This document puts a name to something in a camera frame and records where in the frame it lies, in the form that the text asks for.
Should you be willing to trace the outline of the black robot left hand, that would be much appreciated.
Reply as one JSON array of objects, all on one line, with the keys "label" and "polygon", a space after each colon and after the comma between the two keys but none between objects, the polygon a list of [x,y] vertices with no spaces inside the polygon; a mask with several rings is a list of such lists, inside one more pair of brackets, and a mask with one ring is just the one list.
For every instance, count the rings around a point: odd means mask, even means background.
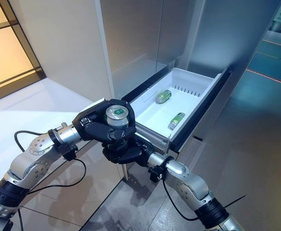
[{"label": "black robot left hand", "polygon": [[[128,127],[115,128],[108,124],[106,119],[107,109],[115,105],[124,106],[127,109]],[[84,141],[99,141],[111,152],[121,152],[137,146],[135,115],[127,101],[102,98],[78,113],[72,124]]]}]

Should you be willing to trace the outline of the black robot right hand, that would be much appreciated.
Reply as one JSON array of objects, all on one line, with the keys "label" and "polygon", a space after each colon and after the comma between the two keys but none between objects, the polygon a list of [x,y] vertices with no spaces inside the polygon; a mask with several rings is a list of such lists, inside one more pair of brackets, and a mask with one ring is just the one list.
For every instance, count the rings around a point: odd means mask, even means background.
[{"label": "black robot right hand", "polygon": [[148,167],[149,156],[155,152],[150,141],[133,135],[120,144],[102,143],[102,153],[107,160],[115,164],[128,164],[136,162],[141,167]]}]

